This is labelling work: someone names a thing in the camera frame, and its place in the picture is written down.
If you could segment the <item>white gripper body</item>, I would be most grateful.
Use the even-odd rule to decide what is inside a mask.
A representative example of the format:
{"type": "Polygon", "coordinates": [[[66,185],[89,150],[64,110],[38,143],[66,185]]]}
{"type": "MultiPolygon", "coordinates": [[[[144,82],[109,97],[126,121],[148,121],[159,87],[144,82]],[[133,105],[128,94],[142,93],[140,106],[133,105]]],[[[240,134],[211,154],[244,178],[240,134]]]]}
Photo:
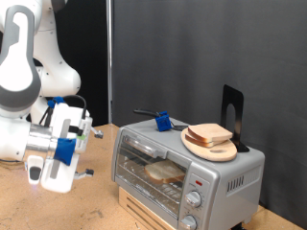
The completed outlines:
{"type": "Polygon", "coordinates": [[[92,118],[87,110],[66,103],[55,105],[51,119],[52,136],[57,141],[55,154],[47,157],[40,177],[41,186],[49,191],[71,190],[79,157],[86,150],[92,118]]]}

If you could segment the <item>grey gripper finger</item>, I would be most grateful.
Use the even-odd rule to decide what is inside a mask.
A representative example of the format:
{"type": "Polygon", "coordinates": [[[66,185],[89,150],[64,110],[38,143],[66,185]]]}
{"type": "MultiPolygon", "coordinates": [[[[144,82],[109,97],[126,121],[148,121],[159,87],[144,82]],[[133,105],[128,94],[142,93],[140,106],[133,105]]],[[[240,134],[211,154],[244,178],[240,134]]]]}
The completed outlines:
{"type": "Polygon", "coordinates": [[[82,179],[82,178],[85,178],[85,177],[92,177],[93,174],[94,174],[93,170],[86,169],[84,172],[75,172],[74,178],[75,179],[82,179]]]}
{"type": "Polygon", "coordinates": [[[97,130],[95,127],[91,127],[91,131],[94,133],[94,137],[95,138],[100,138],[100,139],[103,139],[104,137],[104,133],[101,132],[100,130],[97,130]]]}

